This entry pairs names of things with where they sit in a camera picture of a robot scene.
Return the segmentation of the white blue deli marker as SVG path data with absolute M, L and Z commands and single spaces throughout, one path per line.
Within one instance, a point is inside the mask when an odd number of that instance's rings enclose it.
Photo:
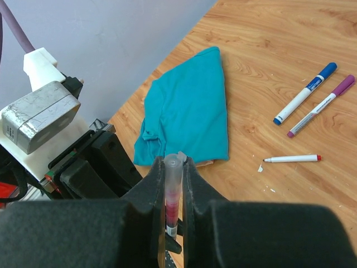
M 317 89 L 324 80 L 316 75 L 280 112 L 277 114 L 273 123 L 280 126 L 306 99 Z

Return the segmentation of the clear pen cap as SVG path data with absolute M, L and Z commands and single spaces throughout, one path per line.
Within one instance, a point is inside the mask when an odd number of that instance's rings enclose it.
M 179 202 L 182 190 L 183 165 L 186 155 L 179 151 L 164 158 L 165 164 L 165 198 L 170 204 Z

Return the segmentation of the blue marker cap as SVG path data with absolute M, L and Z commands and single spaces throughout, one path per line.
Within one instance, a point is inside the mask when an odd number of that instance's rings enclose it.
M 335 62 L 328 63 L 318 74 L 319 78 L 326 80 L 331 74 L 333 74 L 337 69 L 337 64 Z

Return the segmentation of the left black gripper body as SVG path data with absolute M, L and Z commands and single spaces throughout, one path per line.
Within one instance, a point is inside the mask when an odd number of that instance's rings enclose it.
M 48 164 L 40 184 L 52 199 L 113 199 L 141 179 L 115 133 L 89 130 Z

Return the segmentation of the pink transparent gel pen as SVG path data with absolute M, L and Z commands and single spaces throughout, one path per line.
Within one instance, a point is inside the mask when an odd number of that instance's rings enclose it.
M 166 227 L 165 227 L 165 249 L 180 254 L 182 247 L 176 241 L 179 226 L 179 200 L 180 193 L 165 192 L 166 198 Z

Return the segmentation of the white whiteboard marker purple end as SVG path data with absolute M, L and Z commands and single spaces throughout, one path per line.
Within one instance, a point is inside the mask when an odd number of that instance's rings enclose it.
M 290 131 L 287 133 L 289 138 L 295 137 L 300 130 L 302 130 L 305 126 L 308 125 L 310 121 L 312 121 L 321 111 L 323 111 L 335 98 L 337 98 L 335 94 L 332 92 L 322 101 L 320 102 L 313 110 L 311 110 L 303 119 L 299 121 Z

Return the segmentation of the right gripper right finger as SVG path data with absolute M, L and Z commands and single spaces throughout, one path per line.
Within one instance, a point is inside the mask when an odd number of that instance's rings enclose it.
M 348 235 L 327 207 L 229 201 L 184 164 L 185 267 L 355 267 Z

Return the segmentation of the purple marker cap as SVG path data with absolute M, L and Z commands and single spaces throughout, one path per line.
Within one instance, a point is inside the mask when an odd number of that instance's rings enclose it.
M 355 77 L 350 74 L 332 91 L 332 93 L 335 94 L 336 96 L 340 96 L 344 94 L 354 84 L 355 84 Z

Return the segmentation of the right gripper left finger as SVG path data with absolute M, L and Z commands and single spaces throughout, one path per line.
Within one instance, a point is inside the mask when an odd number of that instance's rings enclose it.
M 165 166 L 117 199 L 22 201 L 1 213 L 2 267 L 164 267 Z

